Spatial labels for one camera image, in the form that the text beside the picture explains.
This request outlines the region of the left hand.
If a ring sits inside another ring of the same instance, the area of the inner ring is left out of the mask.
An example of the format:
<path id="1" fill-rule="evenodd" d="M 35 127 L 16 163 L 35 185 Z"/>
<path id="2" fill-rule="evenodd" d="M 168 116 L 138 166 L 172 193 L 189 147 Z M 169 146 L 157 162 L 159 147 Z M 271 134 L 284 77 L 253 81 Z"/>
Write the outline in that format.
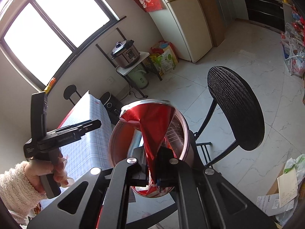
<path id="1" fill-rule="evenodd" d="M 30 160 L 24 166 L 24 173 L 30 184 L 39 193 L 45 193 L 40 176 L 54 174 L 53 179 L 61 185 L 69 185 L 69 178 L 65 170 L 67 159 L 60 152 L 57 164 L 53 165 L 50 161 Z"/>

